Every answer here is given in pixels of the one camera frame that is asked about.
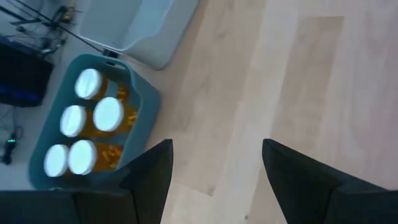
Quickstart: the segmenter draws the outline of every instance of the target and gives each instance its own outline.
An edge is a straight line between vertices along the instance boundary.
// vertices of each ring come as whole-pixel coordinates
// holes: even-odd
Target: cable
[[[30,13],[28,13],[27,11],[23,10],[21,7],[15,5],[15,4],[14,4],[13,2],[11,2],[10,0],[6,0],[6,2],[8,2],[8,3],[11,4],[12,6],[14,6],[16,9],[22,11],[23,13],[27,14],[28,16],[30,16],[30,17],[32,17],[32,18],[34,17],[34,16],[32,16]]]
[[[30,30],[30,32],[31,32],[31,33],[34,33],[34,32],[40,27],[40,25],[42,25],[42,24],[41,24],[41,23],[38,23],[37,26],[36,26],[35,28],[33,28],[32,30]],[[25,33],[25,32],[21,32],[21,33],[19,33],[19,34],[5,35],[4,37],[17,37],[17,36],[20,36],[20,35],[28,35],[28,34]]]
[[[30,47],[33,46],[34,49],[39,48],[39,45],[38,45],[38,43],[37,43],[37,40],[38,40],[38,39],[41,39],[40,37],[33,37],[33,36],[29,35],[29,34],[25,34],[25,35],[26,35],[25,37],[24,37],[24,36],[14,36],[13,39],[12,39],[11,41],[13,41],[13,42],[20,42],[20,43],[25,44],[25,45],[30,46]],[[24,41],[23,39],[25,39],[25,40],[26,40],[26,39],[31,39],[31,40],[34,41],[34,43],[26,42],[26,41]]]
[[[12,130],[7,128],[7,126],[3,123],[3,119],[6,118],[9,113],[12,111]],[[15,135],[17,140],[20,140],[24,135],[24,129],[21,125],[18,125],[17,120],[17,107],[10,107],[1,117],[0,117],[0,129],[3,131],[7,131],[10,135]]]
[[[44,7],[44,0],[41,0],[40,1],[40,5],[37,7],[37,11],[39,11],[39,12],[41,12],[42,10],[43,10],[43,7]],[[36,18],[39,18],[40,17],[40,14],[39,13],[37,13],[37,15],[36,15]]]
[[[42,38],[42,45],[40,46],[41,49],[51,49],[53,47],[53,42],[61,42],[61,36],[63,34],[63,30],[58,29],[59,23],[62,22],[63,15],[68,11],[65,6],[61,6],[58,10],[53,14],[51,18],[51,24],[48,26],[48,30],[44,37]]]
[[[20,0],[14,0],[16,2],[18,2],[19,4],[25,6],[26,8],[36,12],[37,14],[39,14],[40,16],[42,16],[44,19],[50,21],[51,23],[53,22],[50,18],[48,18],[47,16],[41,14],[39,11],[35,10],[34,8],[28,6],[27,4],[25,4],[24,2],[20,1]],[[62,27],[60,24],[55,24],[57,27],[61,28],[63,31],[67,32],[68,34],[74,36],[75,38],[81,40],[82,42],[84,42],[85,44],[89,45],[90,47],[94,48],[95,50],[102,52],[102,50],[100,50],[99,48],[95,47],[94,45],[92,45],[91,43],[87,42],[86,40],[82,39],[81,37],[77,36],[76,34],[72,33],[71,31],[69,31],[68,29]]]
[[[12,124],[13,124],[14,130],[12,132],[8,131],[9,137],[4,142],[4,153],[0,157],[0,162],[7,166],[11,164],[12,152],[16,148],[18,140],[21,139],[22,135],[24,134],[24,130],[23,130],[22,126],[17,125],[17,118],[16,118],[17,108],[15,106],[13,106],[12,111],[13,111]]]
[[[136,221],[137,221],[137,224],[139,224],[140,223],[140,219],[139,219],[139,215],[138,215],[139,212],[137,210],[138,205],[137,205],[137,201],[136,201],[136,195],[135,195],[133,190],[131,190],[131,196],[132,196],[132,204],[134,205],[134,211],[135,211],[136,217],[137,217]]]

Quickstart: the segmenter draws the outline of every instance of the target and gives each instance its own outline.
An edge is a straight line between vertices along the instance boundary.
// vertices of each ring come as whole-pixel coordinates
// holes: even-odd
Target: white plastic bin
[[[154,69],[172,59],[199,0],[92,0],[79,35]]]

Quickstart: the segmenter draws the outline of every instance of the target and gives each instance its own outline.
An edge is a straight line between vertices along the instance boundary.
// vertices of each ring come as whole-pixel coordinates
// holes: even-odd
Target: teal plastic crate
[[[29,178],[36,189],[95,189],[98,182],[112,174],[111,172],[104,172],[48,177],[44,172],[44,157],[52,145],[66,144],[70,146],[80,139],[79,137],[68,138],[60,132],[60,118],[64,109],[70,105],[82,105],[92,109],[95,107],[94,101],[78,98],[74,91],[74,85],[79,74],[87,68],[97,69],[108,78],[123,83],[130,90],[129,104],[138,108],[136,121],[129,134],[118,134],[112,139],[93,140],[124,146],[118,168],[140,156],[145,150],[147,139],[160,107],[159,92],[126,62],[100,55],[80,55],[67,68],[30,159]],[[114,86],[108,86],[106,94],[116,96],[116,92],[117,85],[114,84]]]

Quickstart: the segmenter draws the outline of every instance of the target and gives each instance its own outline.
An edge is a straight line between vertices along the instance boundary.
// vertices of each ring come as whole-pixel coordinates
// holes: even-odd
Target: white container
[[[60,177],[68,170],[68,147],[61,144],[52,146],[44,157],[44,172],[49,177]]]
[[[115,131],[123,121],[122,103],[112,97],[101,100],[94,109],[94,125],[101,131]]]
[[[92,0],[79,36],[159,70],[171,61],[198,2]]]
[[[105,132],[129,133],[137,109],[122,104],[118,99],[106,97],[96,105],[93,114],[94,125]]]
[[[70,147],[68,166],[72,173],[89,174],[93,170],[96,160],[97,151],[91,141],[80,140]]]
[[[60,121],[60,131],[62,134],[73,138],[78,136],[86,123],[86,111],[84,107],[73,105],[63,111]]]
[[[82,71],[77,78],[75,93],[78,97],[89,100],[99,93],[102,84],[102,74],[93,68],[89,68]]]

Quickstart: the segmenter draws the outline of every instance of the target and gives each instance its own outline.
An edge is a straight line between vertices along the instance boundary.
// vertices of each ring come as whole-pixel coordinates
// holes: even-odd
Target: wire
[[[13,5],[15,8],[19,9],[20,11],[22,11],[22,12],[24,12],[24,13],[26,13],[26,14],[28,14],[28,15],[30,15],[30,16],[33,17],[33,15],[31,15],[31,14],[29,14],[28,12],[24,11],[21,7],[18,7],[17,5],[15,5],[15,4],[14,4],[13,2],[11,2],[10,0],[6,0],[6,1],[7,1],[8,3],[10,3],[11,5]],[[43,9],[43,7],[44,7],[44,0],[41,0],[39,6],[37,7],[37,11],[41,12],[42,9]],[[4,37],[6,37],[6,38],[8,38],[8,39],[10,39],[11,37],[14,37],[14,38],[16,38],[16,39],[15,39],[15,40],[10,40],[10,41],[19,42],[20,44],[25,44],[25,45],[27,45],[28,47],[32,47],[32,46],[33,46],[35,49],[38,49],[39,46],[38,46],[37,41],[38,41],[39,39],[41,40],[42,37],[33,36],[33,35],[30,35],[29,33],[35,34],[35,31],[36,31],[40,26],[42,26],[42,24],[41,24],[40,22],[38,22],[38,24],[37,24],[32,30],[30,30],[30,31],[28,31],[28,32],[21,32],[21,33],[19,33],[19,34],[13,34],[13,35],[5,35]],[[28,38],[32,39],[32,40],[34,41],[34,44],[28,43],[28,42],[23,41],[23,40],[19,40],[19,39],[28,39]]]
[[[58,65],[61,64],[61,61],[62,61],[62,54],[63,54],[63,50],[64,50],[64,49],[65,49],[65,48],[62,47],[61,50],[58,51],[58,59],[57,59],[57,64],[58,64]]]
[[[23,10],[21,7],[15,5],[12,1],[6,0],[6,2],[8,2],[9,4],[11,4],[12,6],[14,6],[16,9],[20,10],[21,12],[27,14],[28,16],[34,17],[34,16],[32,16],[30,13],[28,13],[27,11]]]
[[[18,2],[19,4],[25,6],[26,8],[36,12],[37,14],[40,14],[41,17],[43,17],[44,19],[50,21],[51,23],[53,22],[50,18],[48,18],[47,16],[43,15],[42,13],[40,13],[39,11],[35,10],[34,8],[28,6],[27,4],[25,4],[24,2],[20,1],[20,0],[15,0],[16,2]],[[61,28],[63,31],[67,32],[68,34],[74,36],[75,38],[81,40],[82,42],[84,42],[85,44],[89,45],[90,47],[94,48],[95,50],[102,52],[102,50],[100,50],[99,48],[95,47],[94,45],[92,45],[91,43],[85,41],[84,39],[82,39],[81,37],[77,36],[76,34],[74,34],[73,32],[69,31],[68,29],[64,28],[63,26],[61,26],[60,24],[55,24],[57,27]]]
[[[3,119],[6,118],[9,113],[12,111],[12,130],[10,130],[4,123]],[[16,139],[20,140],[23,135],[24,135],[24,128],[21,125],[18,125],[18,120],[17,120],[17,107],[12,106],[10,107],[0,118],[0,123],[2,126],[0,126],[0,129],[3,131],[7,131],[10,135],[15,134]]]

